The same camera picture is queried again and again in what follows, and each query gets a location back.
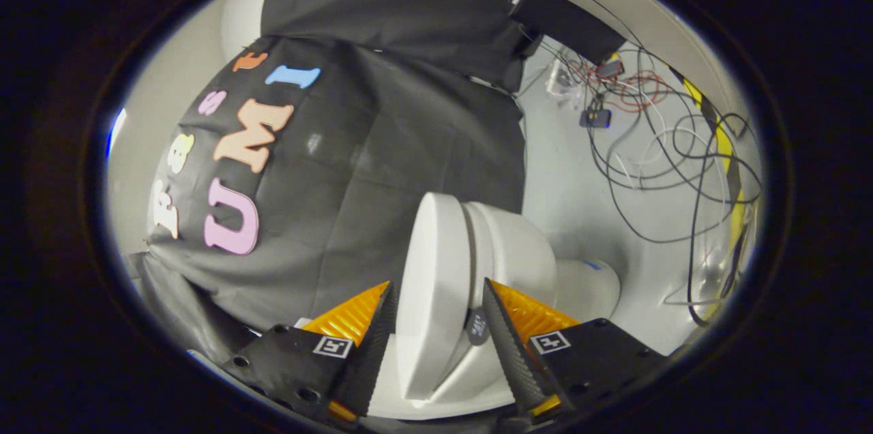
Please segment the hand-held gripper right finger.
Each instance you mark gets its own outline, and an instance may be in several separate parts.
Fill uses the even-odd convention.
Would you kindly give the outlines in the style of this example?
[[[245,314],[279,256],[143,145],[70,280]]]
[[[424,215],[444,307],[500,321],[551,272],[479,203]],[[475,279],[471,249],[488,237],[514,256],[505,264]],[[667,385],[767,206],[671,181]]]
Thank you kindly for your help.
[[[512,398],[526,421],[570,421],[641,388],[667,358],[607,319],[580,322],[484,279],[483,311]]]

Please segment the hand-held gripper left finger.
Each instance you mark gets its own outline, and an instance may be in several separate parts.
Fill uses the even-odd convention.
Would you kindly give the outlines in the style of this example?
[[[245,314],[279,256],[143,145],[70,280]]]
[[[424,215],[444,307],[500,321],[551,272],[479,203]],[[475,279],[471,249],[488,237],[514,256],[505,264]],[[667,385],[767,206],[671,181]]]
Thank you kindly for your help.
[[[301,328],[276,324],[222,363],[222,371],[321,424],[365,416],[389,343],[393,285],[386,281]]]

